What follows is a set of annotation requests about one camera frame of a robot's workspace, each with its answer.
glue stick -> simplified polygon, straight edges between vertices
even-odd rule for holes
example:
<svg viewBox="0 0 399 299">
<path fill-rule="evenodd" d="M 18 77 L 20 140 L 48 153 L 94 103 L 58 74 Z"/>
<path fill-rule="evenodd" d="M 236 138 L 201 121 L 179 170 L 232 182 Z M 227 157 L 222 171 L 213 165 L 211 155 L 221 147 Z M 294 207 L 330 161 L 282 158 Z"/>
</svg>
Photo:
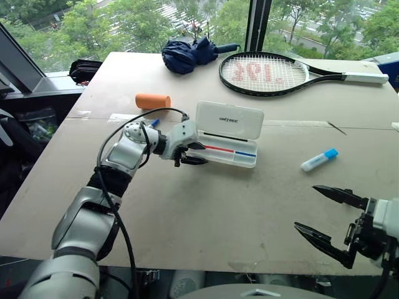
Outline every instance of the glue stick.
<svg viewBox="0 0 399 299">
<path fill-rule="evenodd" d="M 338 151 L 335 148 L 332 148 L 316 157 L 313 157 L 310 160 L 307 160 L 306 162 L 303 162 L 300 167 L 303 171 L 310 171 L 323 164 L 324 162 L 334 159 L 337 155 Z"/>
</svg>

orange foam roller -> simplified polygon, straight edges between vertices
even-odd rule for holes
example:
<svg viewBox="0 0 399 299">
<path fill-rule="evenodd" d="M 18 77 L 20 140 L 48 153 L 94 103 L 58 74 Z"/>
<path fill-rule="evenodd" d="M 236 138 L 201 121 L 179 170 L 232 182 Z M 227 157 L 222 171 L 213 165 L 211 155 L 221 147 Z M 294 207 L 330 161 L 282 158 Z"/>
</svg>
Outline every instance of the orange foam roller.
<svg viewBox="0 0 399 299">
<path fill-rule="evenodd" d="M 152 95 L 149 93 L 136 94 L 136 105 L 138 108 L 151 110 L 156 108 L 170 107 L 168 95 Z"/>
</svg>

racket handle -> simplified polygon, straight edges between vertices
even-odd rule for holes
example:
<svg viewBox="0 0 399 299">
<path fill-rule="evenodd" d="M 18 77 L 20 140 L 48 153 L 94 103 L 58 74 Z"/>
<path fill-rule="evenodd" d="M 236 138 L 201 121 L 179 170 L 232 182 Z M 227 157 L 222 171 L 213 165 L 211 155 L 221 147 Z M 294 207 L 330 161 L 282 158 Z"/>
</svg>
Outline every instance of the racket handle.
<svg viewBox="0 0 399 299">
<path fill-rule="evenodd" d="M 237 50 L 238 47 L 239 47 L 239 44 L 219 45 L 216 47 L 216 52 L 219 54 L 232 52 L 232 51 Z"/>
<path fill-rule="evenodd" d="M 343 80 L 349 82 L 364 82 L 364 83 L 377 83 L 384 84 L 388 81 L 387 74 L 370 74 L 358 72 L 344 72 Z"/>
</svg>

umbrella handle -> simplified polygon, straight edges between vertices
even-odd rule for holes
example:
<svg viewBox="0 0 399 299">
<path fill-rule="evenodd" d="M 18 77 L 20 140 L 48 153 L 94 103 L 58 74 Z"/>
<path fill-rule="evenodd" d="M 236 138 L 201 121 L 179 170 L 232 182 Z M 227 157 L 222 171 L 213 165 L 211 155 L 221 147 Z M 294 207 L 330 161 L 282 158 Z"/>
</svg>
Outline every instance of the umbrella handle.
<svg viewBox="0 0 399 299">
<path fill-rule="evenodd" d="M 219 45 L 216 47 L 216 53 L 227 53 L 237 50 L 239 44 L 227 44 L 227 45 Z"/>
</svg>

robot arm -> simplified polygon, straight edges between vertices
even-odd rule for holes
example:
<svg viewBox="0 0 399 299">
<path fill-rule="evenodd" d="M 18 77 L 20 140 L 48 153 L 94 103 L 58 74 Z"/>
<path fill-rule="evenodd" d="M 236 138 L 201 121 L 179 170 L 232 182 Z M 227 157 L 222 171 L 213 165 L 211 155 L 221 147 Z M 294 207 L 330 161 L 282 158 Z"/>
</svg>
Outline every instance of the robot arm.
<svg viewBox="0 0 399 299">
<path fill-rule="evenodd" d="M 344 244 L 347 250 L 331 245 L 331 237 L 304 224 L 295 223 L 295 228 L 314 247 L 338 260 L 344 267 L 351 269 L 357 252 L 370 258 L 372 263 L 389 273 L 399 267 L 399 198 L 392 200 L 362 198 L 352 190 L 327 186 L 313 188 L 333 201 L 346 203 L 363 210 L 360 217 L 348 228 Z"/>
<path fill-rule="evenodd" d="M 175 166 L 180 162 L 205 163 L 185 156 L 188 148 L 202 147 L 196 140 L 196 126 L 191 120 L 175 125 L 166 135 L 140 122 L 126 124 L 119 141 L 101 160 L 102 177 L 115 207 L 120 207 L 145 154 L 175 160 Z M 58 223 L 52 238 L 52 258 L 38 266 L 21 298 L 100 298 L 97 261 L 111 251 L 118 230 L 95 172 Z"/>
</svg>

